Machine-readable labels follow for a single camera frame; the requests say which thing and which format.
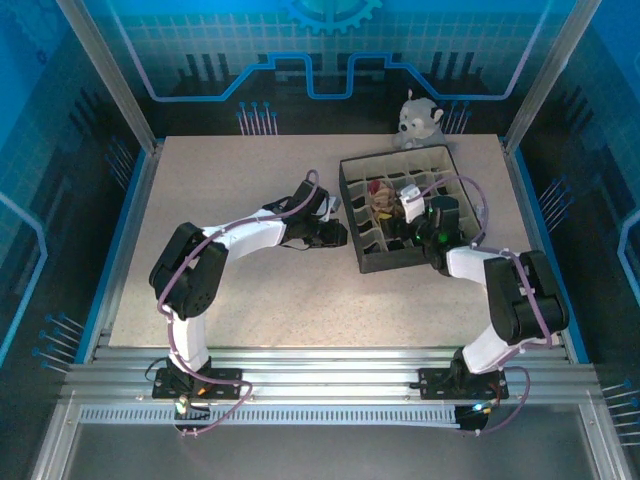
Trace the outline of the grey fabric sock organizer box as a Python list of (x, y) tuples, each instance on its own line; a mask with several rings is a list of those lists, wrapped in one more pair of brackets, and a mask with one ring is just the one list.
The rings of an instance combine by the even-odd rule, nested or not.
[(476, 187), (473, 180), (461, 177), (448, 146), (388, 151), (346, 159), (339, 165), (339, 185), (345, 205), (360, 272), (363, 274), (427, 264), (422, 250), (410, 240), (402, 250), (386, 248), (383, 229), (373, 217), (367, 191), (371, 180), (379, 179), (396, 191), (415, 184), (424, 203), (435, 196), (451, 196), (459, 202), (459, 226), (464, 244), (480, 244), (484, 240), (486, 222), (474, 212), (466, 186)]

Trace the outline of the blue table edge strip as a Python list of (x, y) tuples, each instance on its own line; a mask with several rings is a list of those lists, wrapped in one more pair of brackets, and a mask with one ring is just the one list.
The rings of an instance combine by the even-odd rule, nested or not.
[(574, 363), (587, 364), (590, 362), (590, 358), (586, 351), (575, 310), (553, 250), (550, 234), (543, 220), (531, 176), (520, 149), (517, 148), (513, 153), (508, 154), (506, 161), (530, 244), (533, 248), (542, 250), (546, 254), (550, 262), (551, 270), (555, 275), (560, 292), (568, 308), (569, 325), (563, 332), (565, 349), (568, 352), (569, 358)]
[(75, 364), (93, 361), (103, 330), (110, 331), (116, 319), (164, 143), (165, 140), (160, 139), (153, 153), (142, 151), (136, 160), (84, 332), (77, 347)]

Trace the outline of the aluminium frame rail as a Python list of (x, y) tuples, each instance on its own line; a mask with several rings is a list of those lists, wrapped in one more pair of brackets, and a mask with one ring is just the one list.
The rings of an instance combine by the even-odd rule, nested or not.
[[(446, 368), (452, 347), (423, 348), (217, 348), (214, 366), (240, 368), (253, 386), (250, 401), (262, 404), (417, 404), (410, 389), (420, 368)], [(71, 366), (63, 399), (78, 403), (148, 403), (144, 372), (165, 356), (160, 348), (99, 347), (89, 364)], [(531, 405), (579, 405), (601, 399), (595, 368), (570, 361), (562, 348), (530, 350), (508, 364), (514, 405), (523, 394)]]

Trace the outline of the grey plush animal toy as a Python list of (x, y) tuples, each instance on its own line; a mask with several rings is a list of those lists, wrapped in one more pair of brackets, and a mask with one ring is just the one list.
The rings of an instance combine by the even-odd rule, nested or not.
[(444, 110), (427, 97), (415, 98), (409, 89), (399, 113), (398, 131), (392, 138), (396, 149), (407, 150), (445, 145), (441, 128)]

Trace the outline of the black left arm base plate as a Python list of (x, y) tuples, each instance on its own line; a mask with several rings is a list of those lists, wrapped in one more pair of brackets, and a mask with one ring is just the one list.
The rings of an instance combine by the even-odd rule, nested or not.
[(208, 383), (181, 370), (160, 368), (152, 381), (153, 399), (176, 400), (186, 396), (189, 400), (239, 400), (239, 384)]

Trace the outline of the aluminium frame post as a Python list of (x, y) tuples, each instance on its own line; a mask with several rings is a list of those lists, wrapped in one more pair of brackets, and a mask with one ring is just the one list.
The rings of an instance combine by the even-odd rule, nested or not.
[(569, 63), (601, 2), (602, 0), (575, 0), (571, 12), (506, 133), (504, 139), (506, 154), (514, 154), (519, 147), (553, 86)]
[(157, 141), (114, 56), (82, 0), (56, 0), (124, 120), (147, 154)]

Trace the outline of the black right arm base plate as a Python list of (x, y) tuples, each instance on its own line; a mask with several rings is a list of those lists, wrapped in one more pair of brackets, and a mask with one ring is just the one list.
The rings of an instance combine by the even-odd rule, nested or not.
[(422, 400), (492, 400), (508, 399), (506, 377), (501, 371), (484, 374), (464, 373), (454, 379), (448, 368), (421, 368), (418, 380), (410, 385), (417, 389)]

